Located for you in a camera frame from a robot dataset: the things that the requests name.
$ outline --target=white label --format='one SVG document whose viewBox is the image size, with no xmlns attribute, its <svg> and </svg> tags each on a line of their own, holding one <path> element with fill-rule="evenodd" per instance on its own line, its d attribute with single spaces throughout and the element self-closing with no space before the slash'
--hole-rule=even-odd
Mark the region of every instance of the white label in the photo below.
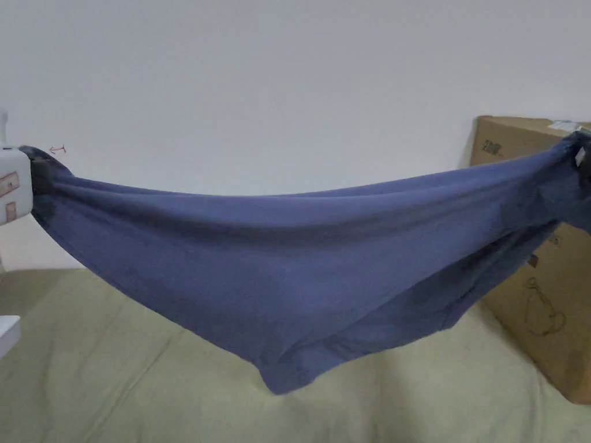
<svg viewBox="0 0 591 443">
<path fill-rule="evenodd" d="M 550 126 L 550 129 L 558 129 L 559 131 L 574 132 L 578 131 L 581 127 L 577 122 L 570 120 L 554 120 Z"/>
</svg>

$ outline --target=white plastic part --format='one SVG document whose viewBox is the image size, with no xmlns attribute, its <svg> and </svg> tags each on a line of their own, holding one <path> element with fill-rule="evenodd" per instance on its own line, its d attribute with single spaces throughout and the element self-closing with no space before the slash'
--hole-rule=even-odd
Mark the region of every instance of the white plastic part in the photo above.
<svg viewBox="0 0 591 443">
<path fill-rule="evenodd" d="M 16 345 L 21 338 L 20 317 L 16 315 L 0 316 L 0 359 Z"/>
<path fill-rule="evenodd" d="M 6 142 L 8 114 L 0 109 L 0 226 L 26 216 L 33 209 L 31 162 Z"/>
</svg>

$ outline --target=white wall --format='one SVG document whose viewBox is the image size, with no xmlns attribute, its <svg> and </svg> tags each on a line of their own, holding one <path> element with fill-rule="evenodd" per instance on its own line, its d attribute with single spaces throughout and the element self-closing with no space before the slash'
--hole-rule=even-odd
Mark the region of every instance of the white wall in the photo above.
<svg viewBox="0 0 591 443">
<path fill-rule="evenodd" d="M 464 164 L 478 114 L 591 119 L 588 0 L 2 0 L 9 142 L 166 190 L 338 188 Z M 25 219 L 8 269 L 72 260 Z"/>
</svg>

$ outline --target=bed sheet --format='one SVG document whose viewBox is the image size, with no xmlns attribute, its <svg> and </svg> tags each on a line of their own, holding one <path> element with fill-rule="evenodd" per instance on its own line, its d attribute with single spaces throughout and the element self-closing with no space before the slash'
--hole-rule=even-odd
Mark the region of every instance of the bed sheet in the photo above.
<svg viewBox="0 0 591 443">
<path fill-rule="evenodd" d="M 481 306 L 284 396 L 86 270 L 4 275 L 0 314 L 21 315 L 23 335 L 0 360 L 3 443 L 591 439 L 591 407 L 568 403 Z"/>
</svg>

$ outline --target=brown cardboard box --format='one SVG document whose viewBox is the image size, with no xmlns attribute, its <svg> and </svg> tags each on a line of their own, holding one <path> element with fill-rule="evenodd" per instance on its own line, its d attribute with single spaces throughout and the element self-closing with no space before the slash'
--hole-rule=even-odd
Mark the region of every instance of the brown cardboard box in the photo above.
<svg viewBox="0 0 591 443">
<path fill-rule="evenodd" d="M 572 132 L 545 119 L 478 118 L 472 165 L 535 154 Z M 591 403 L 591 236 L 562 224 L 485 303 L 552 384 Z"/>
</svg>

